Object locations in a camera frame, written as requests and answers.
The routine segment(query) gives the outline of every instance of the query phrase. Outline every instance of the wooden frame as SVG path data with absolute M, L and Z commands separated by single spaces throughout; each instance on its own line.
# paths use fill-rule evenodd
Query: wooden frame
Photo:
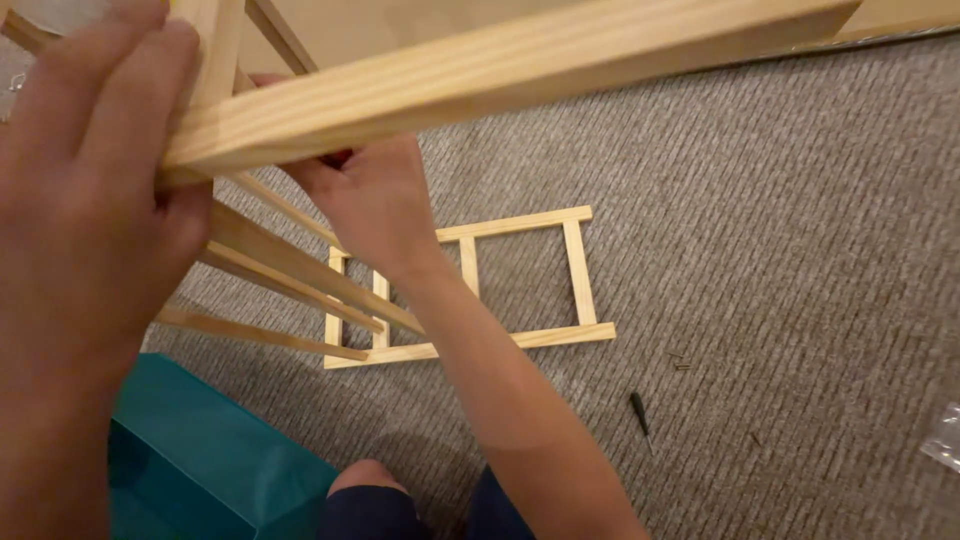
M 201 255 L 202 262 L 325 311 L 326 367 L 428 358 L 435 355 L 430 345 L 390 347 L 390 326 L 423 334 L 413 315 L 390 303 L 390 285 L 376 275 L 369 291 L 343 276 L 349 254 L 333 232 L 244 171 L 830 38 L 857 5 L 857 0 L 593 0 L 317 72 L 271 0 L 177 0 L 172 16 L 194 24 L 203 56 L 196 83 L 183 97 L 157 188 L 228 175 L 330 245 L 326 265 L 216 203 L 211 240 Z M 244 13 L 300 77 L 254 88 L 237 65 Z M 3 33 L 34 53 L 57 38 L 15 12 L 7 13 Z M 479 295 L 476 238 L 562 226 L 580 325 L 521 332 L 514 339 L 525 348 L 613 339 L 613 324 L 598 324 L 594 312 L 580 234 L 580 222 L 588 219 L 589 207 L 582 207 L 444 229 L 438 238 L 460 243 L 464 279 Z M 342 320 L 373 332 L 370 351 L 345 353 Z M 172 307 L 157 321 L 321 350 L 311 340 Z
M 460 266 L 464 280 L 467 282 L 467 285 L 470 286 L 470 289 L 479 296 L 476 258 L 477 238 L 499 234 L 521 233 L 534 229 L 563 227 L 579 325 L 567 328 L 522 331 L 511 334 L 511 337 L 522 349 L 536 349 L 538 347 L 583 343 L 586 341 L 603 341 L 616 337 L 616 327 L 613 323 L 598 324 L 593 307 L 593 294 L 590 290 L 589 273 L 587 270 L 587 256 L 584 253 L 583 238 L 580 234 L 580 223 L 592 218 L 593 213 L 590 207 L 577 207 L 498 219 L 484 223 L 474 223 L 472 225 L 451 227 L 449 229 L 440 229 L 437 231 L 437 238 L 441 243 L 459 242 L 461 247 Z M 330 266 L 338 272 L 344 272 L 344 263 L 349 257 L 349 253 L 337 248 L 330 248 Z M 390 284 L 376 272 L 373 273 L 373 292 L 382 298 L 388 300 L 390 298 Z M 324 341 L 330 347 L 343 346 L 343 321 L 329 312 L 326 315 L 326 336 Z M 367 358 L 364 360 L 342 357 L 336 353 L 328 354 L 324 357 L 324 368 L 340 369 L 409 360 L 426 360 L 437 357 L 436 349 L 429 343 L 391 347 L 389 329 L 388 331 L 373 335 L 372 347 L 367 350 L 366 353 Z

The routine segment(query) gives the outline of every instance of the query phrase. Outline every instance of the teal bin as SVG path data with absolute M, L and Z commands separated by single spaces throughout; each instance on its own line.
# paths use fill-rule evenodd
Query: teal bin
M 117 540 L 313 539 L 337 476 L 163 355 L 124 381 L 108 461 Z

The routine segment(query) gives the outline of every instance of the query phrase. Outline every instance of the knee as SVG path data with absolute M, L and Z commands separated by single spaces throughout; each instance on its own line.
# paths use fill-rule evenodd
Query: knee
M 355 485 L 393 487 L 407 493 L 407 489 L 394 479 L 394 476 L 383 466 L 383 463 L 375 459 L 361 459 L 344 469 L 344 472 L 333 480 L 333 484 L 330 485 L 330 490 L 326 492 L 326 495 L 329 497 L 341 489 Z

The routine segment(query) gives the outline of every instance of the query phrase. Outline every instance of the screwdriver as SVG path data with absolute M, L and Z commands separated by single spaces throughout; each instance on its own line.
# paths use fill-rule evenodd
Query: screwdriver
M 650 442 L 650 427 L 647 426 L 647 412 L 643 409 L 643 400 L 636 392 L 630 393 L 630 403 L 634 406 L 636 418 L 640 421 L 640 428 L 643 430 L 643 438 L 647 440 L 647 446 L 650 447 L 650 455 L 654 454 L 654 445 Z

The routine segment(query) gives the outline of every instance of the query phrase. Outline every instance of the floor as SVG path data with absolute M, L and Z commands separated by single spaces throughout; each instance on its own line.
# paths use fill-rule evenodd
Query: floor
M 22 65 L 0 47 L 0 75 Z M 655 537 L 960 537 L 960 476 L 919 452 L 960 399 L 958 59 L 960 36 L 940 37 L 421 134 L 440 227 L 593 206 L 597 316 L 619 336 L 531 357 Z M 264 178 L 308 209 L 286 179 Z M 324 256 L 230 186 L 218 195 Z M 482 298 L 509 330 L 574 324 L 559 230 L 477 250 Z M 370 284 L 358 263 L 348 270 Z M 202 267 L 176 300 L 323 335 L 317 312 Z M 338 467 L 382 460 L 439 538 L 462 530 L 483 461 L 438 362 L 326 372 L 318 356 L 164 328 L 144 349 Z M 655 455 L 632 390 L 648 404 Z

